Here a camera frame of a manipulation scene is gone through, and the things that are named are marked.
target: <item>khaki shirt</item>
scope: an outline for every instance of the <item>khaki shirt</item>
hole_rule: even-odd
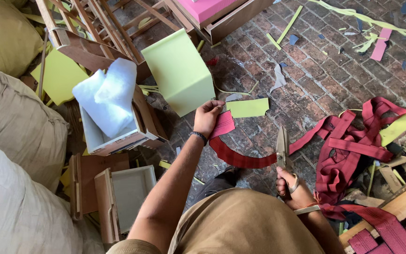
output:
[[[161,254],[142,240],[123,240],[109,254]],[[282,201],[250,189],[231,188],[207,197],[178,223],[169,254],[323,254],[321,246]]]

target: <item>scissors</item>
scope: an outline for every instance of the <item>scissors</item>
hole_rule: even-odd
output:
[[[290,170],[293,166],[292,161],[289,159],[289,136],[283,126],[280,126],[277,136],[277,164],[284,170]],[[296,177],[296,183],[289,187],[289,183],[286,182],[286,193],[283,196],[280,195],[282,198],[290,199],[290,194],[299,186],[299,177],[296,174],[293,175]]]

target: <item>black wristband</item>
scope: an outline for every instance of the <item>black wristband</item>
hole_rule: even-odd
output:
[[[203,139],[203,142],[204,142],[204,146],[206,146],[207,138],[206,138],[205,136],[203,136],[203,134],[201,134],[200,132],[191,131],[191,132],[189,133],[189,136],[192,135],[192,134],[197,135],[197,136],[199,136],[200,138],[202,138],[202,139]]]

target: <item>pink foam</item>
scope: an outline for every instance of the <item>pink foam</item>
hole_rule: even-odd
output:
[[[386,41],[389,40],[389,36],[391,35],[392,30],[388,28],[383,28],[380,32],[379,37],[386,38],[386,40],[378,39],[377,43],[375,44],[374,52],[372,52],[371,59],[376,61],[381,61],[383,57],[383,53],[385,53],[386,49]]]
[[[237,0],[177,0],[199,23],[209,19],[212,15]]]
[[[234,129],[234,120],[231,115],[231,111],[226,111],[217,116],[216,126],[214,127],[214,130],[212,131],[208,140],[211,140],[216,136],[227,134]]]

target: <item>dark pants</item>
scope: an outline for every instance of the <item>dark pants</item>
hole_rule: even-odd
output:
[[[223,172],[222,174],[206,182],[205,185],[201,187],[192,205],[195,205],[198,201],[209,197],[212,194],[229,188],[234,188],[235,186],[236,176],[234,173],[230,171]]]

